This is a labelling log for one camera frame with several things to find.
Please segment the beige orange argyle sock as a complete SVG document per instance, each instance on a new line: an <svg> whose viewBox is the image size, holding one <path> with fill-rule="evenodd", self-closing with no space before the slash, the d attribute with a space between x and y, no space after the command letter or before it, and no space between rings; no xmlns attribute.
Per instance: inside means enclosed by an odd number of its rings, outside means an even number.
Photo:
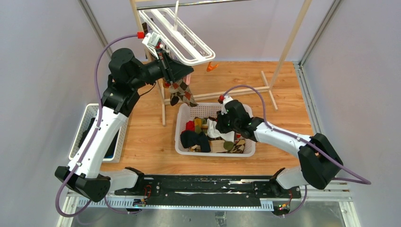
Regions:
<svg viewBox="0 0 401 227"><path fill-rule="evenodd" d="M193 96L189 86L186 85L183 80L179 80L179 81L173 83L169 87L169 92L176 93L179 96L180 101L187 104L189 107L196 107L199 105L195 101L194 96Z"/></svg>

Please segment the white plastic clip hanger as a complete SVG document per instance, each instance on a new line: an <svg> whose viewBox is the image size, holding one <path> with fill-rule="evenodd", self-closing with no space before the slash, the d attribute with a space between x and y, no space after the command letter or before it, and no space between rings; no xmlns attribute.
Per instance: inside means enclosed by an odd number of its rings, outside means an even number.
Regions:
<svg viewBox="0 0 401 227"><path fill-rule="evenodd" d="M149 33L156 31L161 35L160 48L165 48L166 52L188 66L213 61L215 52L178 17L179 7L171 8L139 12L142 21L150 28Z"/></svg>

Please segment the brown striped sock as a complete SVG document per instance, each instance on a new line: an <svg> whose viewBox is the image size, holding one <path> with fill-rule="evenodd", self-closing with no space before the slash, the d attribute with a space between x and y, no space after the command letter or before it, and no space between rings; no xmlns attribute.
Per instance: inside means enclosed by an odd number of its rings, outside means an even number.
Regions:
<svg viewBox="0 0 401 227"><path fill-rule="evenodd" d="M146 35L148 33L148 29L149 29L148 24L146 22L143 22L142 28L143 28L144 35Z"/></svg>

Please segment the white sock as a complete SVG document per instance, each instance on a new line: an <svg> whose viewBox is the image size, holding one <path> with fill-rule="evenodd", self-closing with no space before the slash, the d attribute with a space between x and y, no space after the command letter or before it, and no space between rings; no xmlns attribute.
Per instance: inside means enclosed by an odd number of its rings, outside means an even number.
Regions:
<svg viewBox="0 0 401 227"><path fill-rule="evenodd" d="M210 137L212 139L221 137L225 141L234 142L234 140L235 140L235 132L234 131L229 131L227 133L224 133L217 129L217 122L210 120L210 119L207 119L207 125L208 125L208 129L207 129L208 137Z"/></svg>

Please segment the brown argyle sock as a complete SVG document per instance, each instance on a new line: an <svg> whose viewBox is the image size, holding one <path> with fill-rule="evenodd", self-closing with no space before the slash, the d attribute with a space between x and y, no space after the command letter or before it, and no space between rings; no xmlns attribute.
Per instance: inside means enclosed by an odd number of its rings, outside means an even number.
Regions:
<svg viewBox="0 0 401 227"><path fill-rule="evenodd" d="M176 93L171 93L170 94L169 103L170 103L171 106L176 105L179 101L180 101L180 98Z"/></svg>

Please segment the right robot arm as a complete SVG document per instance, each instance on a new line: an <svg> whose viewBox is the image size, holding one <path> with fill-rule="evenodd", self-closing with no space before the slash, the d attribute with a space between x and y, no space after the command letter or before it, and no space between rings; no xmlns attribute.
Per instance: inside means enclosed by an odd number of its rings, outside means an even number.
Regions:
<svg viewBox="0 0 401 227"><path fill-rule="evenodd" d="M326 136L295 134L276 127L260 117L251 117L244 105L230 96L221 98L221 111L217 112L217 130L236 132L254 142L275 146L295 157L299 166L281 168L269 180L269 191L282 197L289 189L311 185L323 190L335 178L343 164Z"/></svg>

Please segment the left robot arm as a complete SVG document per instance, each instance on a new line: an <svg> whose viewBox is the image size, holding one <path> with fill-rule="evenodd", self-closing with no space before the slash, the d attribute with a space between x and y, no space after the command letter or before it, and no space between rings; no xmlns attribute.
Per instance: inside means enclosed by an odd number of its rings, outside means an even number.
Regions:
<svg viewBox="0 0 401 227"><path fill-rule="evenodd" d="M163 49L157 49L156 54L158 59L146 64L128 48L112 54L108 87L94 123L75 157L55 171L55 176L69 189L91 201L99 202L109 192L120 189L128 189L134 195L144 192L141 171L126 167L121 171L101 172L100 167L115 135L140 99L138 89L154 85L159 79L176 82L194 71L192 66L172 59Z"/></svg>

